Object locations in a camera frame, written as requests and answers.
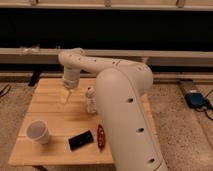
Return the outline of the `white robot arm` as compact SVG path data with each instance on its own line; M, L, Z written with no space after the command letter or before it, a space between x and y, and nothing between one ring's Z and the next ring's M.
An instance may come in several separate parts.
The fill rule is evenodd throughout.
M117 171L168 171L160 145L141 102L153 84L151 69L124 59L88 57L84 50L63 50L63 84L79 85L82 70L95 73L97 112L109 142Z

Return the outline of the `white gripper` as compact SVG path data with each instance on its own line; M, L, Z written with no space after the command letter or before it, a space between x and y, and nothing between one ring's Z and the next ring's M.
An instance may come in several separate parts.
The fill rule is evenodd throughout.
M78 81L63 78L63 85L65 88L61 90L61 102L66 104L72 94L70 89L75 89L78 86Z

